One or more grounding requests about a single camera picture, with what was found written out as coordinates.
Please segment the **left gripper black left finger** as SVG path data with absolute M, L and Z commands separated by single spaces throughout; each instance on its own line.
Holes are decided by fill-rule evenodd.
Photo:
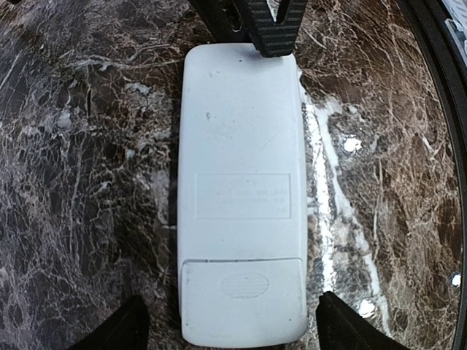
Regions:
M 150 316 L 147 306 L 140 295 L 134 295 L 93 332 L 69 349 L 146 350 L 149 326 Z

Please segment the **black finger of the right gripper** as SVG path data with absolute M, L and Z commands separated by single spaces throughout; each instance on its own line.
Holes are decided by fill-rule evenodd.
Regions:
M 306 5 L 307 0 L 281 1 L 274 17 L 267 1 L 236 2 L 251 42 L 266 58 L 292 53 Z
M 251 42 L 234 1 L 189 0 L 188 2 L 217 42 Z

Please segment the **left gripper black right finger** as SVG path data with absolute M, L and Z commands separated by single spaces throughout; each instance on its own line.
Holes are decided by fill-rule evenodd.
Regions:
M 319 298 L 316 309 L 320 349 L 325 350 L 407 350 L 378 331 L 333 292 Z

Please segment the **white battery cover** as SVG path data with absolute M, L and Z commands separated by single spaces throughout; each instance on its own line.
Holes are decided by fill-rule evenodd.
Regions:
M 219 348 L 296 341 L 307 329 L 305 281 L 298 258 L 186 261 L 180 271 L 182 337 Z

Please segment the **white remote control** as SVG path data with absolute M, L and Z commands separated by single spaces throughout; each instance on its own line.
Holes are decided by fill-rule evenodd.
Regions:
M 186 261 L 298 258 L 307 270 L 306 155 L 298 67 L 251 44 L 185 57 L 177 272 Z

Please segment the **black front rail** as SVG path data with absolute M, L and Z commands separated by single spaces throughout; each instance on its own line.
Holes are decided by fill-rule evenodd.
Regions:
M 441 1 L 399 1 L 401 11 L 436 86 L 447 119 L 460 188 L 463 230 L 462 272 L 458 321 L 453 349 L 466 348 L 466 65 L 445 20 L 449 12 Z

